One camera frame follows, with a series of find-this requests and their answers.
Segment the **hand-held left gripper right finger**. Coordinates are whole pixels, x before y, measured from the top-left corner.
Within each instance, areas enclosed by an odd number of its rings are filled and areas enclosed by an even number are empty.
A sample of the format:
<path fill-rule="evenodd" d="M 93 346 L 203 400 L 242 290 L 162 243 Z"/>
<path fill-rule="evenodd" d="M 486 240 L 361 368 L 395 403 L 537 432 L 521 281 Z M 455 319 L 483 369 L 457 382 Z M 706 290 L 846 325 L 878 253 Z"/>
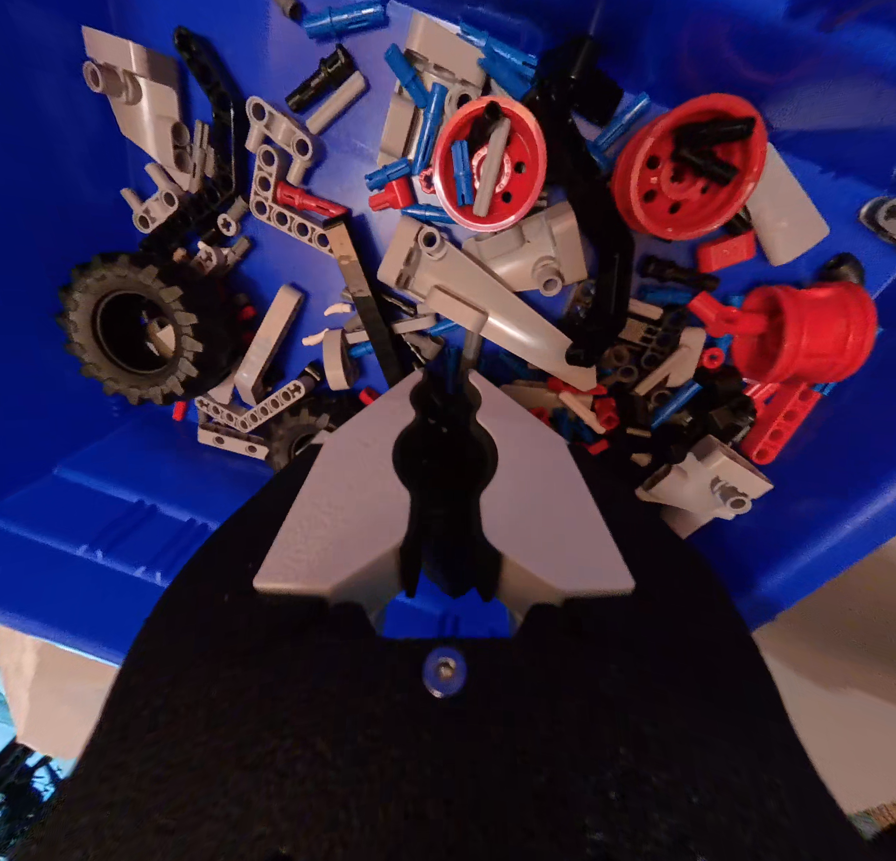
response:
<path fill-rule="evenodd" d="M 497 451 L 480 498 L 484 536 L 501 556 L 497 598 L 521 624 L 535 606 L 630 595 L 633 576 L 567 442 L 482 375 L 471 372 L 469 386 Z"/>

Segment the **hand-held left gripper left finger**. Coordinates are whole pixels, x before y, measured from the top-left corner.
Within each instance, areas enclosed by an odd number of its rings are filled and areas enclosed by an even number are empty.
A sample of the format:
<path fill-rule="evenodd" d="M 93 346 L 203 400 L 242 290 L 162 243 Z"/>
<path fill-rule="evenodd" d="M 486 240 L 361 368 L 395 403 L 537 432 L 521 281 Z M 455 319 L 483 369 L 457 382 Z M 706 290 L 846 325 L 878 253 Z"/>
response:
<path fill-rule="evenodd" d="M 413 373 L 330 434 L 258 573 L 265 597 L 322 598 L 364 609 L 376 632 L 401 592 L 399 550 L 409 527 L 409 490 L 393 462 L 416 417 Z"/>

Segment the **blue plastic bin with tag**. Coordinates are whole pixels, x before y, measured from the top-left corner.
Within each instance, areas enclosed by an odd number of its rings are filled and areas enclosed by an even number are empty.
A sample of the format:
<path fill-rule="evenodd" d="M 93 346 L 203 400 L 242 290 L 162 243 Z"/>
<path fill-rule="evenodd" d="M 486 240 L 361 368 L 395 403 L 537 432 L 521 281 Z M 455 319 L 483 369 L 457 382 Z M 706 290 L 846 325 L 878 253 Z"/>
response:
<path fill-rule="evenodd" d="M 301 0 L 312 12 L 357 0 Z M 370 213 L 391 72 L 413 10 L 541 53 L 592 29 L 599 67 L 661 108 L 737 94 L 829 224 L 786 267 L 725 273 L 723 296 L 809 281 L 846 251 L 866 268 L 883 331 L 770 466 L 774 489 L 694 540 L 743 618 L 765 624 L 894 537 L 894 247 L 857 220 L 894 194 L 894 0 L 385 0 L 389 24 L 350 38 L 369 90 L 323 138 L 315 192 Z M 84 83 L 82 27 L 172 55 L 184 26 L 245 95 L 281 103 L 323 46 L 270 0 L 2 0 L 2 624 L 117 664 L 164 587 L 271 475 L 202 446 L 167 409 L 131 407 L 63 348 L 58 289 L 76 264 L 133 250 L 122 187 L 144 193 L 138 149 Z"/>

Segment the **heap of small plastic pieces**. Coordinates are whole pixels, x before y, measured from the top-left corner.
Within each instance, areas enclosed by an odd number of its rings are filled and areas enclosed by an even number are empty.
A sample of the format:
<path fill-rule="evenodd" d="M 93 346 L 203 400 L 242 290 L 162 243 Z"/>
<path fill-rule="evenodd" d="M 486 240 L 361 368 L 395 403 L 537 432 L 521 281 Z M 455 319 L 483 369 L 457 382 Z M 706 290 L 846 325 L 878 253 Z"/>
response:
<path fill-rule="evenodd" d="M 461 23 L 458 35 L 482 52 L 478 63 L 485 71 L 487 79 L 480 97 L 487 95 L 509 97 L 532 112 L 528 102 L 539 79 L 541 58 L 508 46 L 487 32 L 465 23 Z M 401 85 L 411 94 L 416 106 L 423 109 L 422 127 L 412 158 L 401 157 L 380 166 L 379 170 L 365 178 L 371 193 L 369 204 L 375 210 L 394 209 L 402 215 L 435 228 L 438 224 L 454 227 L 457 225 L 449 223 L 449 218 L 435 195 L 431 165 L 435 140 L 445 121 L 443 106 L 447 90 L 441 83 L 433 83 L 431 89 L 427 91 L 414 67 L 403 55 L 403 48 L 396 44 L 391 45 L 385 52 L 385 61 Z M 308 130 L 306 119 L 329 95 L 300 114 L 278 110 Z M 615 163 L 606 161 L 605 147 L 615 144 L 617 135 L 624 135 L 630 123 L 637 121 L 650 104 L 647 95 L 639 96 L 624 113 L 618 117 L 612 116 L 605 127 L 595 126 L 581 116 L 574 115 L 574 121 L 586 141 L 588 150 L 609 183 Z M 478 216 L 487 213 L 494 194 L 508 132 L 509 123 L 503 118 L 500 107 L 491 103 L 475 121 L 468 139 L 453 144 L 458 203 L 461 206 L 474 205 L 475 214 Z M 184 255 L 182 258 L 177 258 L 177 262 L 188 263 L 201 275 L 217 278 L 220 273 L 232 268 L 234 261 L 239 259 L 242 249 L 248 245 L 246 241 L 239 240 L 232 247 L 219 248 L 218 241 L 225 236 L 233 235 L 245 210 L 249 211 L 254 154 L 247 151 L 248 168 L 244 190 L 230 208 L 217 215 L 199 195 L 205 177 L 212 176 L 214 171 L 214 161 L 209 149 L 209 133 L 210 125 L 200 120 L 196 122 L 194 135 L 191 137 L 192 180 L 187 190 L 175 184 L 167 171 L 153 161 L 147 165 L 146 171 L 158 185 L 156 194 L 141 202 L 125 188 L 122 190 L 122 196 L 133 208 L 134 225 L 146 235 L 140 246 L 141 251 L 171 258 L 175 251 L 182 251 L 190 238 L 195 237 L 198 240 L 198 247 L 194 260 L 190 262 L 189 256 Z M 265 144 L 275 146 L 270 140 Z M 284 152 L 288 169 L 291 156 Z M 543 189 L 528 216 L 564 201 L 568 202 L 566 192 L 549 180 L 546 166 Z M 713 231 L 723 230 L 725 232 L 723 236 L 726 236 L 737 235 L 750 229 L 754 230 L 744 206 L 730 222 Z M 692 290 L 697 292 L 696 300 L 689 302 L 691 311 L 704 319 L 712 335 L 719 337 L 720 340 L 733 341 L 734 334 L 738 330 L 736 324 L 738 312 L 734 311 L 733 307 L 723 307 L 711 299 L 711 292 L 716 290 L 719 282 L 714 273 L 699 273 L 697 269 L 684 269 L 672 261 L 655 257 L 645 260 L 643 270 L 644 276 L 653 281 L 690 285 Z M 387 322 L 391 330 L 408 327 L 410 333 L 405 334 L 405 338 L 430 340 L 431 336 L 427 333 L 427 329 L 437 326 L 434 318 L 431 315 L 417 318 L 418 311 L 414 307 L 409 307 L 407 314 L 403 319 Z M 353 370 L 353 365 L 357 362 L 355 352 L 366 350 L 376 360 L 359 316 L 358 319 L 360 327 L 352 332 L 330 329 L 314 340 L 309 340 L 310 343 L 319 343 L 321 347 L 326 380 L 333 392 L 346 394 L 355 385 L 356 375 Z M 648 374 L 629 390 L 631 399 L 641 398 L 645 407 L 647 397 L 656 392 L 655 384 L 659 383 L 666 389 L 672 389 L 674 385 L 686 383 L 685 388 L 675 389 L 673 400 L 665 408 L 658 408 L 654 412 L 653 424 L 644 427 L 645 435 L 653 434 L 656 438 L 666 440 L 669 445 L 668 452 L 673 456 L 684 454 L 685 450 L 693 448 L 697 438 L 706 434 L 716 436 L 719 441 L 739 445 L 740 439 L 745 437 L 756 419 L 756 406 L 747 394 L 748 391 L 756 385 L 776 384 L 748 379 L 734 366 L 735 376 L 744 377 L 748 388 L 736 388 L 733 400 L 711 401 L 710 389 L 701 389 L 702 385 L 711 384 L 709 375 L 712 364 L 709 356 L 717 354 L 718 365 L 721 365 L 725 355 L 719 348 L 704 351 L 700 344 L 697 345 L 697 350 L 702 354 L 702 358 L 695 368 L 695 376 L 690 375 L 693 367 L 687 366 L 681 378 L 673 378 L 669 367 L 672 362 L 681 360 L 684 351 L 679 349 L 662 365 L 643 361 L 641 367 L 646 369 Z M 683 446 L 683 450 L 678 450 L 679 444 Z"/>

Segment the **grey desk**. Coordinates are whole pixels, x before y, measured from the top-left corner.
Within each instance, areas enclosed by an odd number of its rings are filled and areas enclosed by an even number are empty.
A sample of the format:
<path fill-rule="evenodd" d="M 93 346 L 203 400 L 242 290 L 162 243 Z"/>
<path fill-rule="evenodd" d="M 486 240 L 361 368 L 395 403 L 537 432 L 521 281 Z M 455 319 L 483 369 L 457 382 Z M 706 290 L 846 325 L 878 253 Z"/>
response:
<path fill-rule="evenodd" d="M 894 824 L 895 548 L 881 545 L 755 641 L 814 767 L 846 812 Z M 2 626 L 2 746 L 76 759 L 118 667 Z M 10 707 L 6 698 L 11 699 Z"/>

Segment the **grey panel with pin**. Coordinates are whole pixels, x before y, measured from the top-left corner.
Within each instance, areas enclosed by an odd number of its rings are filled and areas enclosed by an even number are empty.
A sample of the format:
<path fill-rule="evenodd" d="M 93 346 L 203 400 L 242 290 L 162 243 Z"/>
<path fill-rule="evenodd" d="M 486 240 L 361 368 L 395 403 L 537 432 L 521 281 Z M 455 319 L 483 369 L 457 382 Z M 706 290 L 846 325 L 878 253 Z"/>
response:
<path fill-rule="evenodd" d="M 773 487 L 730 446 L 707 436 L 681 463 L 661 467 L 634 493 L 644 502 L 660 505 L 661 518 L 685 539 L 711 521 L 732 521 L 749 513 Z"/>

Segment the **long grey pointed panel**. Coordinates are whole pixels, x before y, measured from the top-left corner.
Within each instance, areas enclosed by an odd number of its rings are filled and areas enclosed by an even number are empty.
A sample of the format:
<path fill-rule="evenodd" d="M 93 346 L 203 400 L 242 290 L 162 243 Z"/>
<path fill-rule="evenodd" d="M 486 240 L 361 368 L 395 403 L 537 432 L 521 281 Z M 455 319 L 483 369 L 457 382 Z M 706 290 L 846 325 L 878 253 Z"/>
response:
<path fill-rule="evenodd" d="M 594 366 L 566 361 L 566 335 L 435 227 L 401 216 L 377 277 L 583 392 L 598 385 Z"/>

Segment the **black flat strip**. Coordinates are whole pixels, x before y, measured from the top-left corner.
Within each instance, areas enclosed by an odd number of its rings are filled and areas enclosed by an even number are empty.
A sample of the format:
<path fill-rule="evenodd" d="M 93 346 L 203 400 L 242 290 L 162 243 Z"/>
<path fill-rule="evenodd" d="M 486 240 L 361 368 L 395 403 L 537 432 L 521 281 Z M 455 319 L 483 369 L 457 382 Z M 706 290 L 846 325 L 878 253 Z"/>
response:
<path fill-rule="evenodd" d="M 326 220 L 323 233 L 367 333 L 367 340 L 372 345 L 385 382 L 392 388 L 408 374 L 408 368 L 399 356 L 396 337 L 385 320 L 378 296 L 367 281 L 350 236 L 348 218 L 343 215 Z"/>

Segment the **grey blocky panel piece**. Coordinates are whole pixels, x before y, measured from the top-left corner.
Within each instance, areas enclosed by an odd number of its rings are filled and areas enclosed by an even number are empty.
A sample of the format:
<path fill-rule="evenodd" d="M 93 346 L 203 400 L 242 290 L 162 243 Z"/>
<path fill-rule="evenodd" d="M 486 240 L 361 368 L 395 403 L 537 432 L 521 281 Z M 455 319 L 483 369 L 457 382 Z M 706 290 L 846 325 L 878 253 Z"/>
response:
<path fill-rule="evenodd" d="M 578 223 L 566 201 L 507 229 L 471 236 L 462 250 L 515 293 L 554 297 L 588 278 Z"/>

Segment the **thick black curved beam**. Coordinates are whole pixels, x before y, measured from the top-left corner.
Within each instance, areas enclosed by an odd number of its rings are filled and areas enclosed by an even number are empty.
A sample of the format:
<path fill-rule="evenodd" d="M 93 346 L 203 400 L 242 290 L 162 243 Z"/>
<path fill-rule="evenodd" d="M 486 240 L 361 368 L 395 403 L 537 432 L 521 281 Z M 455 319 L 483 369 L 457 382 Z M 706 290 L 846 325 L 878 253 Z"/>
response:
<path fill-rule="evenodd" d="M 634 241 L 597 161 L 574 121 L 579 115 L 605 127 L 623 90 L 598 66 L 599 47 L 577 34 L 543 55 L 528 106 L 546 141 L 547 176 L 566 192 L 581 236 L 597 256 L 595 289 L 581 315 L 566 315 L 562 330 L 571 344 L 566 362 L 596 366 L 628 316 Z"/>

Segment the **large black rubber tyre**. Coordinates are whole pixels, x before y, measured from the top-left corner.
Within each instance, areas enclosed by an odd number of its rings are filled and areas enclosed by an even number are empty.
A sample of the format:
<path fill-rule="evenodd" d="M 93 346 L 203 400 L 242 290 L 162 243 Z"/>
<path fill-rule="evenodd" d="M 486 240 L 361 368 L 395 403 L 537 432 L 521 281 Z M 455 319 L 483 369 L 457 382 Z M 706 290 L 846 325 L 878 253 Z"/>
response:
<path fill-rule="evenodd" d="M 166 406 L 218 385 L 244 349 L 220 280 L 146 252 L 106 252 L 59 290 L 65 350 L 107 396 Z"/>

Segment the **small red plate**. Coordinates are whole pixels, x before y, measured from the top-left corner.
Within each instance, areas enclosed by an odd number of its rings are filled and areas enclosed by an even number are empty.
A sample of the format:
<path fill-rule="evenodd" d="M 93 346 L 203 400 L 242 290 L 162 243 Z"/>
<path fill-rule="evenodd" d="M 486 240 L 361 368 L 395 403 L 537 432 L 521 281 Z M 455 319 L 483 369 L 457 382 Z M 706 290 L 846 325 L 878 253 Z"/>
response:
<path fill-rule="evenodd" d="M 752 260 L 757 252 L 756 234 L 750 229 L 701 243 L 696 250 L 699 273 L 717 273 L 730 266 Z"/>

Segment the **red wheel rim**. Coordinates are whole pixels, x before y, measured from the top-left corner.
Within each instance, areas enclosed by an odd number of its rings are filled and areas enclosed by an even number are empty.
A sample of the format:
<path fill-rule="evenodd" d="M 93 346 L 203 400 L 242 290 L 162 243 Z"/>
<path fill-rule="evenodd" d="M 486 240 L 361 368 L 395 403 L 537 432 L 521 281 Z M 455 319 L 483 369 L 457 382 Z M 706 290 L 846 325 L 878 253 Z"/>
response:
<path fill-rule="evenodd" d="M 861 286 L 769 285 L 745 296 L 731 358 L 762 383 L 838 383 L 867 362 L 878 333 L 875 301 Z"/>
<path fill-rule="evenodd" d="M 475 121 L 491 103 L 509 123 L 495 191 L 487 213 L 458 203 L 453 144 L 469 137 Z M 509 97 L 482 96 L 460 107 L 440 128 L 431 157 L 435 195 L 449 223 L 474 232 L 495 232 L 522 221 L 532 211 L 546 180 L 547 153 L 542 129 L 534 115 Z"/>
<path fill-rule="evenodd" d="M 744 208 L 766 163 L 768 136 L 755 106 L 706 94 L 641 128 L 610 177 L 623 221 L 661 240 L 695 240 Z"/>

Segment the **grey holed L beam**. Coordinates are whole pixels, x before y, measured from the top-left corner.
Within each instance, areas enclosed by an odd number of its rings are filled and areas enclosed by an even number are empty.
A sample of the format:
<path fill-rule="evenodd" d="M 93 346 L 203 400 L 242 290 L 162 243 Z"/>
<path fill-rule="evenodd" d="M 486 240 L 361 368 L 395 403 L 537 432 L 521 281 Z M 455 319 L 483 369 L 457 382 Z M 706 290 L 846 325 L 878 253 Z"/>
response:
<path fill-rule="evenodd" d="M 249 211 L 259 222 L 333 258 L 323 219 L 276 201 L 275 191 L 285 181 L 286 164 L 283 150 L 267 144 L 260 146 L 254 155 Z"/>

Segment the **blue connector pin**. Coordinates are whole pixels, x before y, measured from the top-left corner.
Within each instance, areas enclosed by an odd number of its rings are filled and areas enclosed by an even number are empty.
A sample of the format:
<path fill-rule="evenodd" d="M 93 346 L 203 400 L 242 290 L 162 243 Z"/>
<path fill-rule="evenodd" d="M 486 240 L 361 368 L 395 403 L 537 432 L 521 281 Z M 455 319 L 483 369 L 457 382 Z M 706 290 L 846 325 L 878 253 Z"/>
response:
<path fill-rule="evenodd" d="M 386 6 L 381 0 L 365 0 L 343 7 L 327 7 L 307 13 L 300 24 L 312 40 L 338 39 L 386 26 Z"/>

